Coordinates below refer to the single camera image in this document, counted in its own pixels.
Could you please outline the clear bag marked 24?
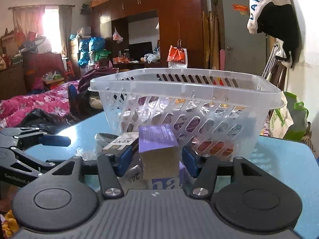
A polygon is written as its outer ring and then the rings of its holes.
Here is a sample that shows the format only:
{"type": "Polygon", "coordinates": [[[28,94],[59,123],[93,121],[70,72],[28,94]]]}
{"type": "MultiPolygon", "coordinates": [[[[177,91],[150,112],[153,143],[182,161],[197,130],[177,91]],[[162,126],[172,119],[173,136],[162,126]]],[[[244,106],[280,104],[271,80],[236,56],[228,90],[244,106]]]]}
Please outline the clear bag marked 24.
{"type": "Polygon", "coordinates": [[[140,165],[135,165],[128,169],[123,177],[118,181],[126,193],[129,189],[147,189],[147,182],[143,179],[143,170],[140,165]]]}

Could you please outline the window curtains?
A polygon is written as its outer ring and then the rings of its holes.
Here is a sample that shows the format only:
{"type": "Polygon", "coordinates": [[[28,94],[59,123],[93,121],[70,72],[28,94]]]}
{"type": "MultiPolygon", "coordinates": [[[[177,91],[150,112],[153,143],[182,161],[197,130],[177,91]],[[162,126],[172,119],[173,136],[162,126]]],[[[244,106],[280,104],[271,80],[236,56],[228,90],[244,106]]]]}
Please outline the window curtains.
{"type": "Polygon", "coordinates": [[[69,38],[71,35],[72,6],[60,5],[57,9],[48,5],[16,7],[12,9],[14,27],[27,35],[36,32],[49,38],[56,51],[69,56],[69,38]]]}

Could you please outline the metal crutches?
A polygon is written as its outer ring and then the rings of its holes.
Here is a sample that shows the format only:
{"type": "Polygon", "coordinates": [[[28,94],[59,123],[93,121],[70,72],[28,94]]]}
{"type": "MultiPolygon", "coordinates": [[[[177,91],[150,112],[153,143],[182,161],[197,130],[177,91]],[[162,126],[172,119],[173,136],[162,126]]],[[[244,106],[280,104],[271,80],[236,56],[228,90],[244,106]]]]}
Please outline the metal crutches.
{"type": "Polygon", "coordinates": [[[273,48],[272,48],[271,53],[269,55],[266,66],[263,70],[262,78],[267,79],[268,75],[271,74],[271,71],[272,71],[272,69],[275,65],[275,62],[276,62],[276,53],[277,53],[278,49],[279,49],[279,44],[278,44],[278,42],[275,42],[273,44],[273,48]]]}

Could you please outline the white Kent cigarette box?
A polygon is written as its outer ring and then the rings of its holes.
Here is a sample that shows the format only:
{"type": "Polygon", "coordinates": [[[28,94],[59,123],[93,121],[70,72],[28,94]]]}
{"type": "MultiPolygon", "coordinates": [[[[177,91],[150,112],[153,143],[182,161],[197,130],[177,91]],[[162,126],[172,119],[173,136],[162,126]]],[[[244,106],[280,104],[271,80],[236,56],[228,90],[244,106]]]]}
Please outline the white Kent cigarette box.
{"type": "Polygon", "coordinates": [[[103,154],[121,155],[131,147],[132,150],[138,145],[138,132],[127,132],[118,136],[102,149],[103,154]]]}

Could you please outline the red and white plastic bag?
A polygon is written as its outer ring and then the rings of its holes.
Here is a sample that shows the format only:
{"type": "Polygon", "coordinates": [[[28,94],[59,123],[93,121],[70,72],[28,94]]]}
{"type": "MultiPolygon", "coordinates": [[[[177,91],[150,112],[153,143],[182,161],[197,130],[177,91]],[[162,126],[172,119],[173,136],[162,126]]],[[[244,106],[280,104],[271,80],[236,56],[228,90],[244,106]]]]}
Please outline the red and white plastic bag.
{"type": "Polygon", "coordinates": [[[186,69],[188,67],[188,53],[186,48],[170,46],[168,68],[186,69]]]}

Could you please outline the pink floral bedspread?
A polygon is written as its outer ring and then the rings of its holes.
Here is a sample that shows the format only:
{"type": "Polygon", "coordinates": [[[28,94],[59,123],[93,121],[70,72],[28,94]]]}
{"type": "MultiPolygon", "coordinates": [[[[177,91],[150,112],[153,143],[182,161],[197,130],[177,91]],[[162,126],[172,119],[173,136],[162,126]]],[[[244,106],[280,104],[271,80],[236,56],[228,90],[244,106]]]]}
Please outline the pink floral bedspread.
{"type": "Polygon", "coordinates": [[[15,127],[34,109],[46,113],[66,116],[70,112],[68,86],[78,87],[79,81],[69,81],[53,90],[39,94],[15,96],[1,101],[1,128],[15,127]]]}

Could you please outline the dark red wooden wardrobe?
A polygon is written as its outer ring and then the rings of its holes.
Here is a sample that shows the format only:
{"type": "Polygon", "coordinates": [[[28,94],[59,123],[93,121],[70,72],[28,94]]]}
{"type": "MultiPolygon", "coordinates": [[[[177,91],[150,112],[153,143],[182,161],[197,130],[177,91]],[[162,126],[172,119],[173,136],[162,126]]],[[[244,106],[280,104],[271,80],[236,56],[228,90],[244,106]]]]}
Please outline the dark red wooden wardrobe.
{"type": "Polygon", "coordinates": [[[207,0],[108,0],[91,9],[89,23],[93,36],[103,37],[106,48],[117,57],[128,48],[133,33],[129,22],[138,22],[139,35],[157,31],[156,44],[160,61],[146,64],[147,68],[168,66],[171,46],[187,50],[188,67],[204,68],[203,14],[207,0]]]}

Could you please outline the purple lid brown box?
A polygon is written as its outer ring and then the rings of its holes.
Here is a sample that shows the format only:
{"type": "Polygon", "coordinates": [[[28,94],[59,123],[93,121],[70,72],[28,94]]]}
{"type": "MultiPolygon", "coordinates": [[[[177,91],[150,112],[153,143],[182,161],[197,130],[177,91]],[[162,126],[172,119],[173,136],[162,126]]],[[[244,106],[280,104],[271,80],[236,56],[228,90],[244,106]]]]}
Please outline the purple lid brown box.
{"type": "Polygon", "coordinates": [[[179,174],[179,144],[171,125],[143,126],[138,130],[138,152],[143,179],[166,179],[179,174]]]}

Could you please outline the grey metal door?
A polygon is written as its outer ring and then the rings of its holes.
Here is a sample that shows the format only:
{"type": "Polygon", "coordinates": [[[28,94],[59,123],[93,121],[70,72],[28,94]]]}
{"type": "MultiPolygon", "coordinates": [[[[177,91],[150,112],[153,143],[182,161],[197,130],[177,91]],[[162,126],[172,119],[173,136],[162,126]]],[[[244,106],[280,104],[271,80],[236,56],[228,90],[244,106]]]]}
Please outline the grey metal door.
{"type": "Polygon", "coordinates": [[[247,29],[249,0],[222,0],[225,35],[225,70],[261,75],[266,66],[264,33],[247,29]]]}

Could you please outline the white plastic laundry basket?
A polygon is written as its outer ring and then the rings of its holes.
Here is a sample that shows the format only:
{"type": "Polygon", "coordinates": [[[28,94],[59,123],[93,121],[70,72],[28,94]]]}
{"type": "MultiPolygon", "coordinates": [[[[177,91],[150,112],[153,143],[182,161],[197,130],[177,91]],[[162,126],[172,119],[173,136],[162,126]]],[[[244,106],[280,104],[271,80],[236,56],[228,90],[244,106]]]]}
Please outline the white plastic laundry basket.
{"type": "Polygon", "coordinates": [[[281,90],[252,74],[205,69],[148,68],[94,78],[115,134],[171,126],[181,146],[222,160],[248,158],[281,90]]]}

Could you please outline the black television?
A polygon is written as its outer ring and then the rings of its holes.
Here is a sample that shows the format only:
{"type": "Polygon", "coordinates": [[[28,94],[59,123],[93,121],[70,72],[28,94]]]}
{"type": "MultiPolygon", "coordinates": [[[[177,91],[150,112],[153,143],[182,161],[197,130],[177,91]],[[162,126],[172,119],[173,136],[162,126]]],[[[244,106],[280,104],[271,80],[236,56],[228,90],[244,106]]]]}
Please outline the black television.
{"type": "Polygon", "coordinates": [[[133,61],[141,61],[146,54],[153,53],[152,42],[129,44],[129,55],[133,61]]]}

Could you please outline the pile of dark clothes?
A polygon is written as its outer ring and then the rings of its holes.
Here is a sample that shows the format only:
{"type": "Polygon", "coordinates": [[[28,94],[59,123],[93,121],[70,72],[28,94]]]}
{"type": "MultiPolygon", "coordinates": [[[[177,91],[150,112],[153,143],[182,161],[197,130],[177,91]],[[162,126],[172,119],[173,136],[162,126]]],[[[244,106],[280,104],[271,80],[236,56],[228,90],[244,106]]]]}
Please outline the pile of dark clothes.
{"type": "Polygon", "coordinates": [[[97,69],[92,69],[83,75],[78,83],[78,92],[84,92],[90,86],[91,79],[103,77],[110,74],[118,73],[118,68],[102,67],[97,69]]]}

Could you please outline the green and white tote bag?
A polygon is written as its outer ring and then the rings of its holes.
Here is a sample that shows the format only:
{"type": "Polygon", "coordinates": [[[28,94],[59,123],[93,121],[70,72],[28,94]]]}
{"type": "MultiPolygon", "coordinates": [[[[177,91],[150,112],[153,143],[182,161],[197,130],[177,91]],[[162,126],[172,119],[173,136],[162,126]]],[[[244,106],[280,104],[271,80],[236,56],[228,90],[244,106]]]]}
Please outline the green and white tote bag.
{"type": "Polygon", "coordinates": [[[308,129],[309,111],[297,95],[282,92],[284,105],[275,109],[269,122],[269,134],[274,138],[300,142],[308,129]]]}

